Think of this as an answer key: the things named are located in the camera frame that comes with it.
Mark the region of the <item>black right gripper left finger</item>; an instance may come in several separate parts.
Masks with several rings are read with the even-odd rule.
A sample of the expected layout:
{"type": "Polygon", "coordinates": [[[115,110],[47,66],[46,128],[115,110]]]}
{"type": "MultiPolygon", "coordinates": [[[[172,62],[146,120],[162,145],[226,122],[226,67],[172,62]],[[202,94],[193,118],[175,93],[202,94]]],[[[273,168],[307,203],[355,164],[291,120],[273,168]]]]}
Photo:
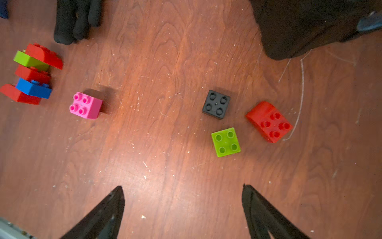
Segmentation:
{"type": "Polygon", "coordinates": [[[124,207],[125,198],[123,189],[121,186],[117,186],[61,238],[116,239],[124,207]]]}

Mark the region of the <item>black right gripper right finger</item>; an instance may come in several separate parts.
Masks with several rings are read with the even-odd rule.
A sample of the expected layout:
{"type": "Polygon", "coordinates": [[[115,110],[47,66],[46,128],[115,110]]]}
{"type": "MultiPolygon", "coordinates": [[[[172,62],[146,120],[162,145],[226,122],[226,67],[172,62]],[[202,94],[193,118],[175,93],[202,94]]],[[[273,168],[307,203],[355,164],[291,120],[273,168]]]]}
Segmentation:
{"type": "Polygon", "coordinates": [[[242,206],[252,239],[307,239],[251,185],[243,185],[242,206]]]}

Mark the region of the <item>green lego brick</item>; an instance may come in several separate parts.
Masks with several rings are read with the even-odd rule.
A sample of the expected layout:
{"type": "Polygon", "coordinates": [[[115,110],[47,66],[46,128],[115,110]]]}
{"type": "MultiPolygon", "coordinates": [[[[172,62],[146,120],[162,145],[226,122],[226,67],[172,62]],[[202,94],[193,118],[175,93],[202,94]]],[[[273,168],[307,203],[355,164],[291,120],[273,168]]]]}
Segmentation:
{"type": "Polygon", "coordinates": [[[217,157],[228,156],[241,151],[236,131],[233,127],[211,134],[217,157]]]}
{"type": "Polygon", "coordinates": [[[25,52],[18,51],[14,57],[14,61],[18,64],[24,66],[24,67],[34,67],[37,68],[39,71],[45,71],[48,72],[50,66],[40,60],[37,60],[29,55],[27,55],[25,52]]]}

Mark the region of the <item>pink lego brick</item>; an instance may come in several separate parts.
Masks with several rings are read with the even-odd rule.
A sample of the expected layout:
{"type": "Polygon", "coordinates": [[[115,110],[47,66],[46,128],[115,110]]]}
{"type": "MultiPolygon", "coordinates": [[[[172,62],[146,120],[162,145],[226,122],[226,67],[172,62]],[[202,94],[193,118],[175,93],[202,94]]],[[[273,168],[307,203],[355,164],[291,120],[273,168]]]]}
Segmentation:
{"type": "Polygon", "coordinates": [[[72,114],[88,120],[98,118],[103,100],[91,97],[81,92],[73,95],[73,103],[69,107],[72,114]]]}

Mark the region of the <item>black small lego brick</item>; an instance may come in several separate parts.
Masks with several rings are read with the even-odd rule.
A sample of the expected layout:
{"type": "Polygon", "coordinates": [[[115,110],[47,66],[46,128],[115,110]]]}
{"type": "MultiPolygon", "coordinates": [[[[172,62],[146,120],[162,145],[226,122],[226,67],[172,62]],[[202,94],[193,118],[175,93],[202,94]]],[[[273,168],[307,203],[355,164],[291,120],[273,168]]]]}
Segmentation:
{"type": "Polygon", "coordinates": [[[202,112],[221,120],[225,116],[229,102],[229,96],[209,90],[202,112]]]}

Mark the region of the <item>blue lego brick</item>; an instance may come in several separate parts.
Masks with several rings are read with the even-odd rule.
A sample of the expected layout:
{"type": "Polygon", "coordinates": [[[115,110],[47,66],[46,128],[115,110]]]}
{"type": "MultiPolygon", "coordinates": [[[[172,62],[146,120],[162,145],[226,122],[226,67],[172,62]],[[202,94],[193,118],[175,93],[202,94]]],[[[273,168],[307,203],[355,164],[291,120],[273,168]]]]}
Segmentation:
{"type": "Polygon", "coordinates": [[[35,80],[27,81],[23,78],[19,78],[16,88],[29,96],[43,99],[48,99],[52,93],[49,84],[40,83],[35,80]]]}

